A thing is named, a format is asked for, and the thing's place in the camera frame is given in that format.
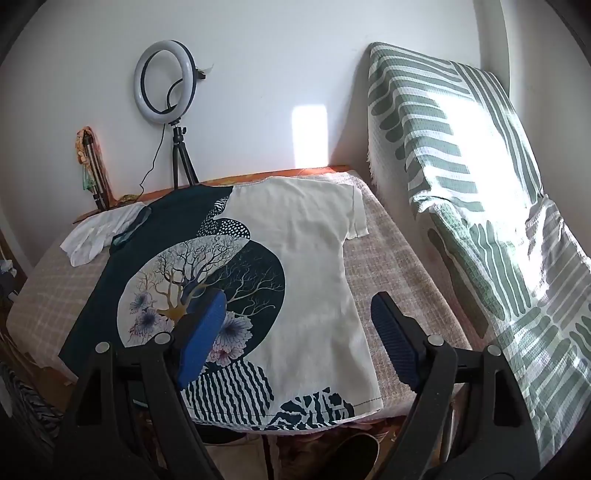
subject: mattress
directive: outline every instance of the mattress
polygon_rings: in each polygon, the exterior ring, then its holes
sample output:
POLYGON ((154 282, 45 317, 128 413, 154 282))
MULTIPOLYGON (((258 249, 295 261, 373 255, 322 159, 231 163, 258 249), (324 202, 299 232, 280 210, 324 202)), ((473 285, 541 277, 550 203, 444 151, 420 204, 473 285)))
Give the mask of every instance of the mattress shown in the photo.
MULTIPOLYGON (((374 418, 405 414, 415 395, 399 381, 373 326, 370 315, 373 295, 389 292, 401 311, 417 319, 427 334, 439 333, 458 348, 469 348, 469 343, 445 299, 367 184, 354 171, 306 178, 350 184, 362 191, 369 235, 345 241, 345 274, 368 340, 384 403, 374 418)), ((75 381, 76 377, 58 354, 109 253, 105 249, 91 263, 73 268, 59 248, 67 233, 49 248, 29 277, 10 312, 7 328, 20 350, 27 352, 38 366, 56 369, 75 381)))

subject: tripod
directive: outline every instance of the tripod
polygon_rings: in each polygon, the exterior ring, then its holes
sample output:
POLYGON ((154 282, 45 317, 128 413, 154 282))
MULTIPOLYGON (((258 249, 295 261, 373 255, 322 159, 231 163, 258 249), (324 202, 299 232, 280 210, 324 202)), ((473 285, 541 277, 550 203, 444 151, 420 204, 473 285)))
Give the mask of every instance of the tripod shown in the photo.
POLYGON ((193 169, 193 164, 187 152, 187 146, 184 144, 183 134, 187 133, 187 127, 173 126, 173 180, 174 189, 178 190, 178 159, 183 163, 185 175, 189 181, 189 185, 196 185, 199 183, 197 174, 193 169))

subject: green and white towel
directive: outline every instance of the green and white towel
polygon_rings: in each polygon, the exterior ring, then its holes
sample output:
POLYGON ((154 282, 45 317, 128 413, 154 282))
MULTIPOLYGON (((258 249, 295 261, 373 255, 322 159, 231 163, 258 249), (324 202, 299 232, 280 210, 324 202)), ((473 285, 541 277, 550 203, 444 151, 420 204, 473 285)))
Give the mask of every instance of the green and white towel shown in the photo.
POLYGON ((591 260, 544 195, 507 95, 491 73, 375 43, 368 118, 386 207, 408 201, 393 217, 470 343, 503 349, 546 463, 591 393, 591 260))

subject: t-shirt sleeve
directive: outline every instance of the t-shirt sleeve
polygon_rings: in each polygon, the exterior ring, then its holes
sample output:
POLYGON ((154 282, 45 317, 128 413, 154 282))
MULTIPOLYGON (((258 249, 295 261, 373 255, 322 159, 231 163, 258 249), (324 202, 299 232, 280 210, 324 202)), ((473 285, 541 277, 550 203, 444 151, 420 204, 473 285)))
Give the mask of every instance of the t-shirt sleeve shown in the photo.
POLYGON ((363 194, 357 187, 347 185, 351 190, 351 209, 349 211, 349 231, 347 240, 365 236, 369 233, 363 194))

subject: striped pattern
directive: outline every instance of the striped pattern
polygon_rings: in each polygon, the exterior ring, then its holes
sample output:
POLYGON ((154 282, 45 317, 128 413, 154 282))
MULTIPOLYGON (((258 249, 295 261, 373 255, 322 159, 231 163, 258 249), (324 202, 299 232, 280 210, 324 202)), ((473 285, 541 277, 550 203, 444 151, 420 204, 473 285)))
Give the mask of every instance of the striped pattern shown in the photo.
POLYGON ((183 398, 196 422, 239 430, 267 424, 275 399, 262 368, 244 359, 200 375, 183 390, 183 398))
POLYGON ((497 337, 546 463, 590 399, 591 260, 543 195, 524 130, 492 74, 374 44, 368 101, 370 162, 406 172, 409 203, 415 217, 428 213, 433 228, 424 233, 462 315, 480 338, 497 337))
POLYGON ((0 362, 0 378, 10 395, 11 420, 16 422, 31 447, 51 461, 63 414, 24 384, 4 362, 0 362))
POLYGON ((285 402, 281 405, 281 410, 261 430, 325 429, 352 417, 355 417, 353 405, 345 402, 338 393, 331 393, 330 387, 326 387, 312 395, 302 395, 285 402))
MULTIPOLYGON (((484 211, 478 181, 470 172, 470 162, 478 159, 462 155, 468 149, 454 136, 448 112, 441 105, 442 99, 449 98, 457 100, 458 108, 476 105, 488 113, 505 144, 527 206, 537 201, 541 180, 531 147, 492 74, 386 44, 372 46, 370 62, 370 121, 392 143, 396 160, 404 162, 415 214, 442 198, 459 209, 484 211)), ((483 139, 483 151, 491 138, 483 139)))

